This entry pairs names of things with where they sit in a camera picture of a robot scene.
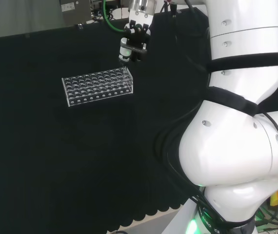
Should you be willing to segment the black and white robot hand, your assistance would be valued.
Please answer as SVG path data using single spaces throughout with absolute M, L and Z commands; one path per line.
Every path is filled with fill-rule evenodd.
M 130 10 L 129 22 L 125 25 L 120 40 L 119 61 L 122 65 L 127 66 L 131 62 L 145 59 L 153 18 L 153 14 Z

